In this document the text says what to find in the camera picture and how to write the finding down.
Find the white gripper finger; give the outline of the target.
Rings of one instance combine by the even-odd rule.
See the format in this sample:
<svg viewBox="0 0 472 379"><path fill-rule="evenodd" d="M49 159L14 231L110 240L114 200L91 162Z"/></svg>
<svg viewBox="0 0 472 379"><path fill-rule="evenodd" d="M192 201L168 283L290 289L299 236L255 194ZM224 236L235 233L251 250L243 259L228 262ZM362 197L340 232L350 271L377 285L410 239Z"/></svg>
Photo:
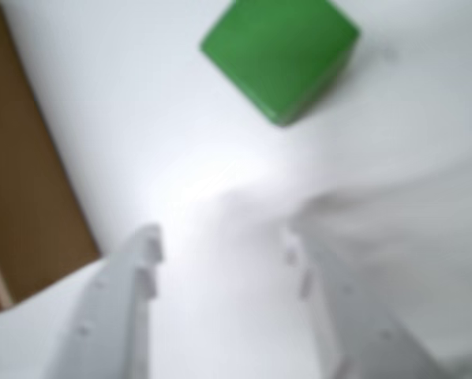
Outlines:
<svg viewBox="0 0 472 379"><path fill-rule="evenodd" d="M163 260L161 232L148 225L108 255L77 300L48 378L147 378L150 303Z"/></svg>
<svg viewBox="0 0 472 379"><path fill-rule="evenodd" d="M336 253L290 226L282 238L300 268L323 378L451 377Z"/></svg>

